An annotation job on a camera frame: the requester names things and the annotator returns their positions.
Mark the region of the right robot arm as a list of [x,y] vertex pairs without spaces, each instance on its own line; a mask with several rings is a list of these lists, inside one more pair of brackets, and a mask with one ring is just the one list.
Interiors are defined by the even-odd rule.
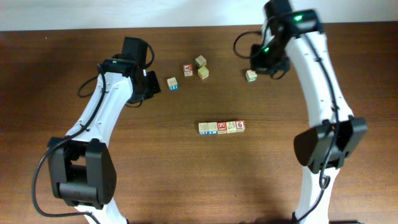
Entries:
[[268,1],[264,12],[262,42],[251,47],[251,70],[274,77],[293,66],[308,112],[309,129],[294,138],[303,178],[292,223],[329,223],[333,183],[368,127],[354,117],[340,90],[316,12],[294,11],[285,0]]

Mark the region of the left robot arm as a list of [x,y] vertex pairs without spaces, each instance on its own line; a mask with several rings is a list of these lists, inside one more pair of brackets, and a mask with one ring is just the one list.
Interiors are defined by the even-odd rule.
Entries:
[[78,121],[65,137],[50,139],[39,162],[49,164],[54,197],[89,223],[128,223],[114,199],[117,174],[108,146],[122,109],[137,108],[161,91],[155,72],[148,71],[152,52],[146,41],[125,37],[121,53],[97,66],[96,88]]

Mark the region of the red E wooden block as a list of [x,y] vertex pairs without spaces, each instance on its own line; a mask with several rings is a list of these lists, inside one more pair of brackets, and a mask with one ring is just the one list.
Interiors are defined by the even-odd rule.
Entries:
[[228,132],[226,122],[217,122],[218,134],[226,134]]

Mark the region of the blue side block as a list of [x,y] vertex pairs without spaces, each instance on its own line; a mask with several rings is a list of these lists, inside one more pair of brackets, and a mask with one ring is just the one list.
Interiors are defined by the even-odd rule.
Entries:
[[199,134],[208,134],[208,123],[199,123],[198,124]]
[[208,123],[208,134],[218,134],[218,123],[217,122]]

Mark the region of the green animal wooden block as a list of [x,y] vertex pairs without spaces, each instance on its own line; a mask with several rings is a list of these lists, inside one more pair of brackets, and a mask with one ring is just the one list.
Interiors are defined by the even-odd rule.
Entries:
[[236,122],[235,121],[228,121],[226,123],[227,133],[235,133],[236,132]]

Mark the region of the red six wooden block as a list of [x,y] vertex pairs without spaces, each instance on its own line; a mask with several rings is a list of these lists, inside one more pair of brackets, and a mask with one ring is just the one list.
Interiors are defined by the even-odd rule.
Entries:
[[246,129],[245,121],[244,120],[237,120],[236,123],[236,132],[244,132]]

